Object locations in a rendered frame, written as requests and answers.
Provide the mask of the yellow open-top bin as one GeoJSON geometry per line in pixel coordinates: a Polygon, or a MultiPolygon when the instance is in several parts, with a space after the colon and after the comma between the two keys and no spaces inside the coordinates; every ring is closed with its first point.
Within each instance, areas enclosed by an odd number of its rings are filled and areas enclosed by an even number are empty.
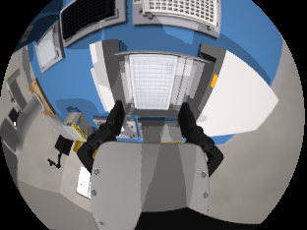
{"type": "MultiPolygon", "coordinates": [[[[74,145],[74,148],[73,148],[73,151],[76,152],[80,147],[81,145],[83,144],[84,142],[81,142],[81,141],[76,141],[75,142],[75,145],[74,145]]],[[[95,150],[95,153],[92,155],[92,158],[94,159],[95,157],[95,154],[97,152],[97,149],[95,150]]]]}

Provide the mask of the blue bench mat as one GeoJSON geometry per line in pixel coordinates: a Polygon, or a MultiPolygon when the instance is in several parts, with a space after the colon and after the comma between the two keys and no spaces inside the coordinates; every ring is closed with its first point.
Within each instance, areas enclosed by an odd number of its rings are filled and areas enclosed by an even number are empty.
{"type": "Polygon", "coordinates": [[[64,48],[65,58],[41,72],[35,45],[57,21],[45,28],[38,39],[28,44],[31,67],[40,86],[64,122],[70,112],[81,112],[94,129],[93,117],[107,118],[94,85],[90,44],[118,39],[119,52],[160,50],[198,57],[201,43],[226,49],[247,63],[271,87],[282,50],[282,37],[270,18],[252,0],[220,0],[219,38],[180,27],[133,25],[133,0],[126,0],[127,22],[97,30],[64,48]]]}

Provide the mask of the dark blue open-top bin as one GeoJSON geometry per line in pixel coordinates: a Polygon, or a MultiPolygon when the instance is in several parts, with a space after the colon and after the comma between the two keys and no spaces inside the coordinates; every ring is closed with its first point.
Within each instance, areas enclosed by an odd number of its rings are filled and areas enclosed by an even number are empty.
{"type": "Polygon", "coordinates": [[[63,0],[52,0],[30,23],[20,38],[13,54],[24,46],[36,41],[45,28],[60,14],[63,0]]]}

